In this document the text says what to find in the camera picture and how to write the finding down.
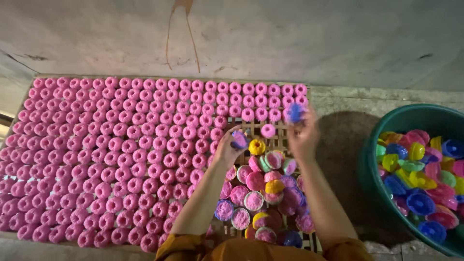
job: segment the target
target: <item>person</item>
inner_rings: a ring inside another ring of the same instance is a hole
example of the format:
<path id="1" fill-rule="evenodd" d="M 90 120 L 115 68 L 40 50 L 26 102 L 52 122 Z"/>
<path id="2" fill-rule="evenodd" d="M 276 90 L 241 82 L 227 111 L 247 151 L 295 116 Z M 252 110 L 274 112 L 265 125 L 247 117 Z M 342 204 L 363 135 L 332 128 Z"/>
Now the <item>person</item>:
<path id="1" fill-rule="evenodd" d="M 226 171 L 232 167 L 244 150 L 234 149 L 230 129 L 222 137 L 214 159 L 197 189 L 175 220 L 170 235 L 158 249 L 156 260 L 306 260 L 306 261 L 372 261 L 348 216 L 332 192 L 315 160 L 319 139 L 317 118 L 310 108 L 302 122 L 289 127 L 289 149 L 297 161 L 303 177 L 307 203 L 323 255 L 295 247 L 278 246 L 264 241 L 229 239 L 212 251 L 202 245 L 221 193 Z"/>

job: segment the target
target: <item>wooden frame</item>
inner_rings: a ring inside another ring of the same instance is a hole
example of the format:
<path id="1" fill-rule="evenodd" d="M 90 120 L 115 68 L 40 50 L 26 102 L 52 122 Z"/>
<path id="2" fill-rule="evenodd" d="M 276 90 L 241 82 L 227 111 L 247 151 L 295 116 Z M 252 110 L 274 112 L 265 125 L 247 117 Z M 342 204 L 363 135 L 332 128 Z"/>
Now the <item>wooden frame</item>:
<path id="1" fill-rule="evenodd" d="M 50 77 L 55 77 L 59 78 L 62 76 L 67 76 L 70 78 L 106 78 L 108 76 L 89 76 L 89 75 L 57 75 L 57 74 L 39 74 L 36 77 L 37 78 L 50 78 Z M 118 78 L 123 78 L 123 77 L 128 77 L 128 78 L 163 78 L 163 79 L 171 79 L 173 77 L 153 77 L 153 76 L 118 76 Z M 220 79 L 220 78 L 215 78 L 215 79 L 206 79 L 206 78 L 186 78 L 188 80 L 194 81 L 196 79 L 203 80 L 203 81 L 209 81 L 213 80 L 215 82 L 232 82 L 236 81 L 240 84 L 245 84 L 245 83 L 253 83 L 254 85 L 260 82 L 263 82 L 267 85 L 270 84 L 277 84 L 279 86 L 285 85 L 285 84 L 290 84 L 290 85 L 295 85 L 297 83 L 291 83 L 291 82 L 272 82 L 272 81 L 256 81 L 256 80 L 233 80 L 233 79 Z M 30 84 L 30 88 L 33 86 L 33 81 L 32 80 Z M 10 126 L 10 129 L 8 130 L 7 136 L 5 138 L 8 138 L 13 132 L 13 126 L 15 123 L 18 122 L 18 113 L 24 109 L 24 101 L 28 99 L 29 95 L 29 90 L 25 93 L 25 96 L 23 98 L 23 101 L 21 102 L 21 106 L 19 107 L 16 116 Z M 310 89 L 308 89 L 308 94 L 306 95 L 308 97 L 308 100 L 310 100 Z M 250 138 L 259 138 L 261 137 L 260 130 L 261 127 L 268 122 L 259 122 L 258 120 L 255 120 L 250 123 L 242 122 L 240 118 L 232 118 L 230 117 L 228 119 L 228 125 L 227 128 L 231 128 L 233 126 L 236 126 L 238 124 L 241 124 L 244 129 L 249 129 L 250 130 Z M 290 152 L 288 150 L 288 142 L 287 142 L 287 126 L 283 123 L 283 121 L 278 121 L 277 123 L 274 123 L 274 126 L 276 127 L 276 135 L 267 139 L 266 140 L 266 148 L 269 150 L 279 150 L 284 153 L 286 157 L 290 156 Z M 4 142 L 1 146 L 0 149 L 3 149 L 6 146 L 6 142 Z M 236 165 L 244 165 L 248 164 L 248 159 L 249 155 L 242 154 L 236 161 Z M 297 170 L 294 173 L 295 177 L 299 175 L 299 171 Z M 286 216 L 283 216 L 283 222 L 284 225 L 287 225 L 287 218 Z M 240 231 L 237 233 L 236 229 L 232 226 L 230 222 L 224 222 L 224 232 L 225 234 L 229 234 L 238 238 L 243 237 L 244 230 Z M 316 236 L 315 233 L 308 235 L 308 234 L 303 234 L 301 231 L 299 232 L 300 236 L 303 238 L 303 248 L 306 250 L 313 251 L 315 253 L 322 253 L 322 247 L 319 243 L 319 240 Z M 0 231 L 0 238 L 1 239 L 17 239 L 16 233 L 15 232 L 2 232 Z M 66 245 L 66 246 L 77 246 L 77 242 L 72 241 L 72 242 L 63 242 L 60 243 L 60 245 Z M 140 252 L 142 251 L 139 246 L 133 246 L 133 245 L 111 245 L 106 247 L 105 249 L 117 249 L 117 250 L 124 250 L 124 251 L 131 251 L 131 252 Z"/>

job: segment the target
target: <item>green plastic basin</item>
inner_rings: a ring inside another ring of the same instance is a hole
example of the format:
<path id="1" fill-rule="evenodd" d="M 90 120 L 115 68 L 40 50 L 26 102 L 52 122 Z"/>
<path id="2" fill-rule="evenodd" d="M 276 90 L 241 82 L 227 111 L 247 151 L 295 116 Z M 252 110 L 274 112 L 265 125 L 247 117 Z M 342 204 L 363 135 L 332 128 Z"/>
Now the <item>green plastic basin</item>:
<path id="1" fill-rule="evenodd" d="M 389 112 L 376 124 L 359 154 L 359 182 L 364 193 L 374 201 L 379 214 L 387 217 L 392 229 L 406 228 L 419 240 L 443 254 L 464 258 L 464 240 L 458 237 L 455 231 L 448 230 L 448 236 L 442 244 L 437 244 L 422 235 L 397 209 L 391 200 L 392 195 L 378 174 L 375 150 L 379 134 L 384 131 L 406 133 L 414 129 L 427 131 L 430 137 L 442 136 L 444 141 L 450 138 L 464 140 L 464 114 L 432 104 L 407 105 Z"/>

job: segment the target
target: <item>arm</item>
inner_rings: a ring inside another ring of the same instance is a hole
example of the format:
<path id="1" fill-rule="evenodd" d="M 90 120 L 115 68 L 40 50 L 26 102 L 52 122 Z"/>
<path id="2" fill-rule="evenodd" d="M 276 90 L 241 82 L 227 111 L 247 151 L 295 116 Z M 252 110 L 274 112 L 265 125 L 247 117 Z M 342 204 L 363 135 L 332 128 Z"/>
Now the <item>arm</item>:
<path id="1" fill-rule="evenodd" d="M 290 151 L 295 156 L 303 177 L 317 235 L 325 251 L 340 239 L 357 239 L 358 236 L 315 160 L 319 130 L 314 110 L 311 108 L 304 118 L 302 123 L 290 127 L 288 139 Z"/>
<path id="2" fill-rule="evenodd" d="M 205 172 L 195 192 L 182 208 L 171 229 L 171 234 L 201 235 L 207 232 L 211 218 L 221 194 L 226 172 L 245 150 L 236 150 L 231 146 L 234 140 L 232 132 L 239 130 L 235 126 L 224 134 L 218 144 L 213 162 Z"/>

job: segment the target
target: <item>orange clothing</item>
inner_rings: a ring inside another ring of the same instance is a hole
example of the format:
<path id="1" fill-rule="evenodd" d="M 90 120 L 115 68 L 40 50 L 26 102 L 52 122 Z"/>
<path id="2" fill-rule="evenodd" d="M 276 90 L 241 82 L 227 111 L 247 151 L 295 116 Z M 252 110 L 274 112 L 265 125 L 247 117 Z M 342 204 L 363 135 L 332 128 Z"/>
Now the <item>orange clothing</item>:
<path id="1" fill-rule="evenodd" d="M 210 252 L 202 246 L 198 235 L 174 235 L 161 245 L 156 253 L 161 261 L 373 261 L 364 244 L 356 239 L 346 238 L 319 255 L 308 250 L 294 247 L 271 245 L 263 241 L 250 239 L 229 239 Z"/>

